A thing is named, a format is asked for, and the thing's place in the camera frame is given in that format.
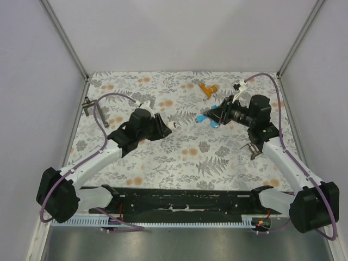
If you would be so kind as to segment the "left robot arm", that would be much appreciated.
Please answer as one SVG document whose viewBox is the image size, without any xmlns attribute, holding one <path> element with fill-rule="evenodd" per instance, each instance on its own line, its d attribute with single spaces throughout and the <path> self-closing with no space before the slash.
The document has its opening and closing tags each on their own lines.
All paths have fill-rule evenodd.
<svg viewBox="0 0 348 261">
<path fill-rule="evenodd" d="M 64 223 L 81 210 L 102 208 L 115 213 L 120 207 L 119 194 L 108 185 L 83 189 L 83 185 L 106 166 L 124 158 L 143 140 L 166 138 L 176 129 L 173 121 L 164 122 L 160 114 L 148 109 L 134 110 L 127 122 L 107 135 L 102 147 L 74 164 L 55 170 L 46 169 L 41 177 L 37 203 L 40 213 Z"/>
</svg>

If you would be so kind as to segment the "white plastic elbow fitting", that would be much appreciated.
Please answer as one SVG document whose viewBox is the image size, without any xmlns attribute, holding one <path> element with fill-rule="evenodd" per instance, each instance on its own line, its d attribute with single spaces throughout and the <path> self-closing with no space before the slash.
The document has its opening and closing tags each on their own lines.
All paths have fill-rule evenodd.
<svg viewBox="0 0 348 261">
<path fill-rule="evenodd" d="M 174 121 L 169 121 L 168 123 L 167 123 L 167 126 L 168 126 L 168 128 L 170 129 L 170 130 L 176 130 L 176 123 L 174 122 Z"/>
</svg>

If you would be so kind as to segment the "blue plastic faucet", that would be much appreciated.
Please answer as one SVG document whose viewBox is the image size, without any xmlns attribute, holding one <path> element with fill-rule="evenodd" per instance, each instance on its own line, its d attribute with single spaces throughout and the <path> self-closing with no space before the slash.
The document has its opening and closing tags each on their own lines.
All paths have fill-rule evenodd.
<svg viewBox="0 0 348 261">
<path fill-rule="evenodd" d="M 210 126 L 212 128 L 218 128 L 220 126 L 217 122 L 215 122 L 214 120 L 212 120 L 209 117 L 205 116 L 205 114 L 197 116 L 196 119 L 195 119 L 195 122 L 196 123 L 201 123 L 201 122 L 203 122 L 205 120 L 209 120 L 210 121 Z"/>
</svg>

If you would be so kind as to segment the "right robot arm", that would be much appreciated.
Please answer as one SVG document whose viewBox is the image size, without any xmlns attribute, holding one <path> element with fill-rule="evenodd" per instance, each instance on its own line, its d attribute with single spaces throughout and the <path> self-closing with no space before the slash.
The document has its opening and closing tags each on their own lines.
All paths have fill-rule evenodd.
<svg viewBox="0 0 348 261">
<path fill-rule="evenodd" d="M 280 131 L 270 120 L 269 98 L 254 95 L 248 107 L 243 107 L 229 96 L 203 114 L 217 126 L 234 121 L 247 127 L 251 144 L 269 158 L 288 181 L 291 195 L 271 186 L 253 189 L 255 197 L 248 204 L 253 213 L 275 210 L 289 217 L 300 233 L 328 225 L 333 226 L 333 234 L 337 233 L 338 186 L 334 182 L 325 183 L 285 148 Z"/>
</svg>

